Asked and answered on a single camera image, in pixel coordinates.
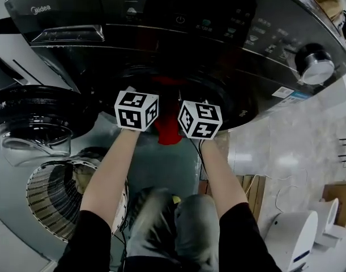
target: floor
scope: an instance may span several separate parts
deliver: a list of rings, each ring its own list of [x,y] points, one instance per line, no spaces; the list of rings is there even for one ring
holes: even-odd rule
[[[230,133],[228,162],[234,172],[273,178],[266,181],[258,220],[263,237],[281,213],[278,208],[284,212],[307,210],[310,201],[321,199],[326,183],[346,179],[346,168],[338,158],[346,154],[346,147],[338,138],[346,138],[346,118],[334,120],[326,115],[320,96]],[[307,271],[345,268],[346,238],[336,249],[323,251],[315,246]]]
[[[100,115],[89,133],[72,141],[73,155],[89,146],[111,146],[119,128],[106,118],[108,116]],[[142,134],[128,175],[130,198],[149,186],[168,186],[181,198],[195,193],[199,163],[198,154],[188,139],[175,146],[161,146],[155,136]],[[58,260],[66,244],[46,232],[30,213],[25,200],[25,187],[35,168],[14,168],[0,153],[0,220],[31,248],[51,260]],[[113,237],[113,265],[119,264],[122,249],[122,244]]]

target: cardboard box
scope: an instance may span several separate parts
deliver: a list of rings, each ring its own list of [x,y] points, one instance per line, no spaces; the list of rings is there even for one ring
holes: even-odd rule
[[[339,200],[339,208],[335,218],[335,224],[346,228],[346,181],[325,185],[322,197],[325,201]]]
[[[254,181],[252,182],[254,175],[245,175],[239,176],[237,175],[237,179],[243,187],[243,190],[247,192],[248,187],[252,186],[247,193],[248,204],[251,212],[253,213],[253,217],[256,222],[258,221],[259,214],[261,212],[263,195],[264,195],[264,187],[266,186],[266,177],[265,176],[256,176]],[[212,190],[207,180],[201,180],[199,182],[199,194],[208,194],[212,196]]]

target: black sleeve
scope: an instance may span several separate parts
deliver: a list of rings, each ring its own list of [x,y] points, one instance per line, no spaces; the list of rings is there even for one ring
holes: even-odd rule
[[[76,228],[54,272],[110,271],[111,229],[90,211],[81,211]]]
[[[219,225],[220,272],[232,271],[234,263],[241,263],[242,271],[281,271],[268,253],[248,203],[227,211]]]

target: black cable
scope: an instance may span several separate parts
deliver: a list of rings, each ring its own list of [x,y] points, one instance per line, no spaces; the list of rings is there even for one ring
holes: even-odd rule
[[[200,165],[200,172],[199,172],[199,176],[202,174],[202,167],[204,168],[204,171],[207,175],[207,170],[206,170],[206,166],[204,165],[204,160],[203,160],[203,155],[202,155],[202,145],[204,143],[204,140],[201,139],[198,143],[198,148],[196,147],[196,145],[194,144],[193,140],[191,138],[189,138],[191,144],[193,144],[195,150],[197,151],[199,157],[200,157],[200,160],[201,160],[201,165]],[[207,179],[207,186],[206,186],[206,194],[208,192],[208,184],[209,184],[209,180]]]
[[[199,152],[198,148],[196,147],[196,145],[194,144],[193,140],[191,138],[189,138],[191,144],[193,144],[195,150],[197,151],[199,157],[200,157],[200,160],[203,162],[203,158],[202,158],[202,154]]]
[[[121,231],[121,235],[123,238],[123,242],[125,243],[124,255],[123,255],[123,264],[122,264],[122,272],[123,272],[125,269],[125,261],[126,261],[127,251],[126,251],[126,238],[125,238],[125,234],[123,233],[123,231]]]
[[[116,236],[116,234],[114,234],[114,236],[117,240],[119,240],[125,246],[125,243],[118,236]]]

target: washing machine door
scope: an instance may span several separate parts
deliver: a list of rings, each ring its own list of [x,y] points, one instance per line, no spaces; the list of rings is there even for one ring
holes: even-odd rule
[[[98,116],[92,96],[47,86],[0,92],[0,146],[13,166],[70,156],[71,139],[89,132]]]

